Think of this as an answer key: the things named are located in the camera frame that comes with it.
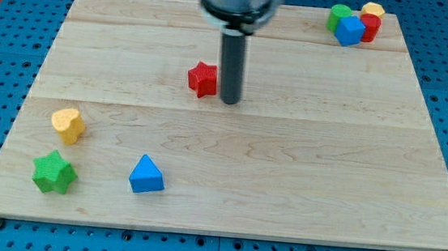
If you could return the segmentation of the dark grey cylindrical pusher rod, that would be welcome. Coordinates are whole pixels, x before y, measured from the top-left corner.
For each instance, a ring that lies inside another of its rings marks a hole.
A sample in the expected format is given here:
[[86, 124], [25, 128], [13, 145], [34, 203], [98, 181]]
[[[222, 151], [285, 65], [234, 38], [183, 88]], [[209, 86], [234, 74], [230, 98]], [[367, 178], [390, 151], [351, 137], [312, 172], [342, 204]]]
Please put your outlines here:
[[221, 35], [220, 99], [225, 104], [239, 103], [245, 70], [246, 38]]

